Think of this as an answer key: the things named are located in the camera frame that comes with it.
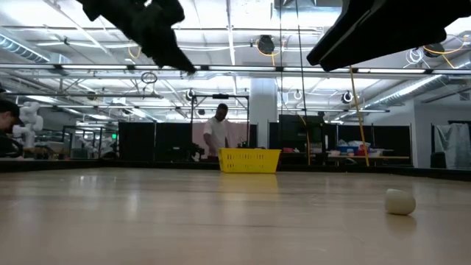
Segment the ball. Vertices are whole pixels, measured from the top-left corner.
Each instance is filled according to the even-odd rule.
[[[386,191],[385,207],[390,214],[408,215],[415,210],[414,197],[405,191],[389,188]]]

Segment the white t-shirt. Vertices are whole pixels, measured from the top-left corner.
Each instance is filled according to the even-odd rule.
[[[226,147],[227,129],[226,121],[218,121],[215,117],[208,119],[204,134],[211,135],[211,142],[217,149]]]

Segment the cap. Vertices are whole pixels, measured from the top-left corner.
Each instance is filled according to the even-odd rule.
[[[12,113],[12,116],[15,117],[15,124],[23,124],[20,120],[20,107],[17,106],[17,104],[5,100],[5,99],[0,99],[0,113],[4,113],[10,111]]]

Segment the yellow basket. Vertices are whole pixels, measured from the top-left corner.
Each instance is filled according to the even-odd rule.
[[[275,173],[281,150],[220,148],[219,166],[226,173]]]

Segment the person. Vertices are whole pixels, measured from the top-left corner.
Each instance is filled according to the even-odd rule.
[[[219,148],[229,147],[225,121],[227,110],[226,104],[219,104],[216,115],[206,121],[203,137],[209,147],[210,157],[218,156]]]
[[[5,99],[0,99],[0,153],[14,152],[12,141],[7,134],[13,132],[13,125],[21,124],[20,107]]]

